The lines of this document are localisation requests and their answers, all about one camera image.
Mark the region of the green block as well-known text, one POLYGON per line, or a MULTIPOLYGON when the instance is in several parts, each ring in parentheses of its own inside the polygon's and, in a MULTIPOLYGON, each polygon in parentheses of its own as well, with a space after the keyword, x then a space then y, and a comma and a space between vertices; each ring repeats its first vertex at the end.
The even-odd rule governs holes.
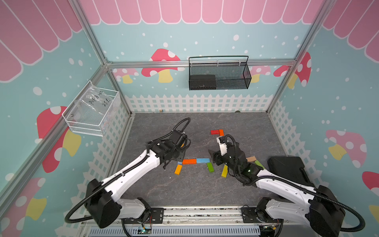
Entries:
POLYGON ((207 163, 207 168, 210 173, 215 171, 212 163, 207 163))
POLYGON ((265 169, 264 166, 259 161, 255 161, 255 164, 265 169))

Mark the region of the light blue long block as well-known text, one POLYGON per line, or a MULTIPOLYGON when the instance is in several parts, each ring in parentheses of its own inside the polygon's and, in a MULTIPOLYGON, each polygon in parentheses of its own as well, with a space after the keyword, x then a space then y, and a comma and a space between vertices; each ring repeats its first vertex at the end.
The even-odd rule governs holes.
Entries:
POLYGON ((210 159, 209 158, 197 158, 196 163, 197 164, 207 164, 207 163, 210 163, 210 159))

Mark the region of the orange block front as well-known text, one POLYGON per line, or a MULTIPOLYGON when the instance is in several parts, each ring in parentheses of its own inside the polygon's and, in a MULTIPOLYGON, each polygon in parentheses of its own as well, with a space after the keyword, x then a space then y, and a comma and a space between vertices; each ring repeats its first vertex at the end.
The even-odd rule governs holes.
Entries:
POLYGON ((184 159, 182 161, 183 165, 195 165, 197 164, 197 159, 184 159))

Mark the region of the yellow long block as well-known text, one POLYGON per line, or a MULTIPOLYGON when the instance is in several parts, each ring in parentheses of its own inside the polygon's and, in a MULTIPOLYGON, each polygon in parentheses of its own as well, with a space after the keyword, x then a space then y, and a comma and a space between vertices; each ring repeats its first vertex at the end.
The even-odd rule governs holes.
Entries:
POLYGON ((229 168, 228 168, 228 166, 227 165, 224 165, 224 167, 223 167, 223 171, 222 171, 222 177, 223 178, 226 178, 227 177, 227 175, 228 175, 228 173, 229 173, 229 168))

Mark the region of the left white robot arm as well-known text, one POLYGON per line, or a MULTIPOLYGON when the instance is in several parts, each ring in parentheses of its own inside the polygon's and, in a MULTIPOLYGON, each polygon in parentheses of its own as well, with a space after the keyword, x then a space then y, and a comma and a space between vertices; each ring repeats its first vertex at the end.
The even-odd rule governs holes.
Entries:
POLYGON ((142 198, 123 199, 122 195, 151 170, 171 161, 184 158, 191 140, 185 129, 191 119, 179 121, 166 135, 145 144, 142 154, 115 174, 98 181, 93 179, 86 188, 85 198, 65 216, 67 224, 93 220, 99 228, 105 228, 116 220, 139 219, 144 222, 151 207, 142 198))

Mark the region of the natural wood block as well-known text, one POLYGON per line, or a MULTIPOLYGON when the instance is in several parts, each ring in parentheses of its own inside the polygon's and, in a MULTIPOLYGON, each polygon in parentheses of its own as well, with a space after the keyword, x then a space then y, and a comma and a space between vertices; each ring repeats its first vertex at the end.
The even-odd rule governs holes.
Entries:
POLYGON ((247 159, 247 161, 250 162, 250 163, 254 163, 254 162, 257 160, 255 156, 248 157, 248 158, 246 158, 246 159, 247 159))

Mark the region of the yellow-orange small block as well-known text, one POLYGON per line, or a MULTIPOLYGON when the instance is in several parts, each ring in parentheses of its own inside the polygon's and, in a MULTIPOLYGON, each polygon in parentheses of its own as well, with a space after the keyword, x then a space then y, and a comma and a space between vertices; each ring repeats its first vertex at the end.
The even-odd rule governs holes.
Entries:
POLYGON ((182 168, 183 168, 182 165, 177 165, 177 167, 176 167, 174 173, 175 173, 176 175, 180 175, 182 168))

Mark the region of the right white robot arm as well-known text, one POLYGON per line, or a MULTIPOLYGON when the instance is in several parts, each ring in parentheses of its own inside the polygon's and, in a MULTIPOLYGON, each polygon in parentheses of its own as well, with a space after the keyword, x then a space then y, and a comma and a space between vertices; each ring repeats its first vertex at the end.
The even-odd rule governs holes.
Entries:
POLYGON ((301 185, 248 162, 239 143, 229 134, 216 141, 219 150, 208 151, 213 163, 232 169, 233 176, 244 186, 264 189, 288 200, 262 198, 255 209, 261 222, 268 218, 289 220, 311 227, 321 237, 337 237, 340 232, 355 233, 365 228, 362 215, 339 202, 329 188, 301 185))

